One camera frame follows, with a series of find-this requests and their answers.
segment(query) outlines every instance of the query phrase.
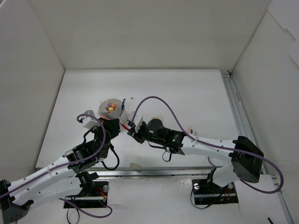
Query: white tabletop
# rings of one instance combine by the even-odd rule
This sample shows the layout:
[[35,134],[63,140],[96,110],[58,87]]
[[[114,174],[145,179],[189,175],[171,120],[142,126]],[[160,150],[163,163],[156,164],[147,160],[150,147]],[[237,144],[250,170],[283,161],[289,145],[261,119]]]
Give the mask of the white tabletop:
[[[164,99],[182,126],[194,128],[197,136],[223,140],[238,136],[219,70],[67,70],[36,167],[52,163],[82,143],[87,129],[76,121],[77,115],[86,110],[97,114],[100,103],[109,98],[126,98],[128,115],[142,99],[153,95]],[[165,127],[179,130],[168,108],[156,99],[146,101],[138,113],[146,122],[160,115]],[[206,157],[193,155],[173,155],[171,162],[164,162],[162,149],[137,143],[123,128],[112,144],[121,160],[118,169],[127,169],[131,162],[142,168],[209,166]],[[111,152],[105,163],[108,167],[116,165]]]

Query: black mounting plate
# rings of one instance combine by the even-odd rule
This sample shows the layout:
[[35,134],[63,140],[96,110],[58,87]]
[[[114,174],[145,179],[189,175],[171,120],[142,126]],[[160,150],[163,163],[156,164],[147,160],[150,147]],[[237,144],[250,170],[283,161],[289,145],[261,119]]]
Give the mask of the black mounting plate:
[[[93,181],[94,182],[94,187],[95,188],[102,188],[107,185],[109,186],[109,182],[108,181]],[[85,198],[92,198],[92,197],[97,197],[97,196],[101,196],[100,193],[96,192],[96,191],[92,191],[91,193],[89,193],[88,195],[85,196]],[[91,209],[91,208],[104,208],[104,206],[102,205],[102,203],[104,205],[107,205],[107,200],[106,201],[99,201],[99,200],[80,200],[80,198],[75,198],[74,202],[75,205],[77,205],[79,208],[82,209]],[[64,209],[73,209],[73,207],[71,205],[69,205],[68,203],[64,203]]]
[[233,188],[228,189],[230,197],[228,197],[228,192],[225,194],[224,188],[221,188],[216,184],[207,183],[207,179],[194,179],[192,180],[192,185],[197,185],[199,187],[199,189],[193,188],[194,203],[196,205],[239,203],[233,184]]

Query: white paper cup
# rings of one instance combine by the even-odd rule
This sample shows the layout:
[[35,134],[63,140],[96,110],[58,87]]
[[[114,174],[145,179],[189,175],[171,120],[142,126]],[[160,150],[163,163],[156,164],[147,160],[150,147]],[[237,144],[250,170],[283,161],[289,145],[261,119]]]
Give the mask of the white paper cup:
[[116,104],[116,109],[114,111],[110,111],[110,113],[118,118],[120,120],[121,123],[124,123],[126,120],[126,107],[124,106],[122,113],[121,113],[121,105],[122,105],[122,101],[120,101],[119,99],[107,99],[105,101],[103,101],[100,106],[99,106],[99,111],[98,111],[98,115],[101,115],[101,112],[105,115],[107,115],[106,117],[111,117],[109,116],[109,111],[106,109],[106,105],[109,105],[111,103],[115,103]]

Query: candy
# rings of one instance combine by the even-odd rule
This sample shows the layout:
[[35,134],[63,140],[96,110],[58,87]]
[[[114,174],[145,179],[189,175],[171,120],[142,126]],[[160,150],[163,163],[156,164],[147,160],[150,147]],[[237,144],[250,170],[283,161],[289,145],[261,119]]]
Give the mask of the candy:
[[111,106],[113,107],[114,110],[116,109],[116,103],[112,103]]

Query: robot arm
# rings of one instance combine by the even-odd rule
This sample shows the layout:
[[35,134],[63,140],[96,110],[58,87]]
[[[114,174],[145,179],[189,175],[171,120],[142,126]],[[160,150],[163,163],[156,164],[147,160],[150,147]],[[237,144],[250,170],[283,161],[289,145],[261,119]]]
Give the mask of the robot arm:
[[227,184],[243,180],[250,183],[257,183],[261,174],[263,161],[254,156],[229,152],[221,148],[214,148],[197,142],[202,140],[220,147],[229,147],[245,150],[263,157],[262,151],[257,148],[248,138],[239,136],[237,140],[213,140],[192,136],[190,139],[184,132],[171,130],[163,126],[161,120],[152,119],[146,124],[142,117],[136,116],[132,121],[129,117],[131,129],[128,134],[137,142],[144,141],[156,143],[172,154],[194,154],[226,161],[228,164],[214,169],[208,176],[207,185],[216,184],[225,187]]
[[[80,122],[84,125],[86,119],[89,118],[83,117]],[[111,140],[120,132],[118,119],[100,119],[100,121],[105,129],[105,142],[103,142],[103,129],[94,126],[88,131],[94,133],[92,141],[85,140],[52,164],[23,179],[14,182],[0,181],[0,205],[4,224],[16,222],[44,203],[65,196],[86,196],[93,190],[93,180],[97,179],[98,175],[84,171],[107,158],[108,151],[112,147]],[[101,151],[92,156],[101,145],[103,145]]]
[[[83,125],[86,123],[85,119],[86,117],[83,117],[80,121]],[[4,224],[23,218],[30,210],[41,204],[69,195],[85,196],[93,190],[93,180],[97,179],[98,176],[96,173],[89,174],[84,171],[107,157],[111,147],[111,139],[120,132],[118,119],[111,121],[102,119],[101,122],[105,128],[105,142],[103,142],[101,127],[94,126],[88,131],[94,133],[92,141],[84,141],[67,151],[57,161],[26,178],[11,183],[6,180],[0,182],[0,204]],[[135,119],[134,122],[129,122],[131,128],[128,134],[141,144],[148,141],[160,145],[160,148],[172,154],[196,154],[226,161],[227,165],[214,169],[208,175],[204,182],[205,187],[209,188],[216,185],[223,188],[228,183],[239,179],[248,182],[258,182],[259,180],[262,161],[256,157],[235,152],[228,153],[225,150],[202,145],[190,139],[183,132],[164,127],[159,119],[152,119],[146,124],[141,117],[138,121]],[[218,146],[235,147],[263,156],[263,153],[252,142],[242,136],[239,136],[238,140],[202,140]],[[76,161],[95,154],[102,144],[102,150],[98,154],[86,161],[76,163]],[[9,193],[29,180],[30,183],[26,186]]]

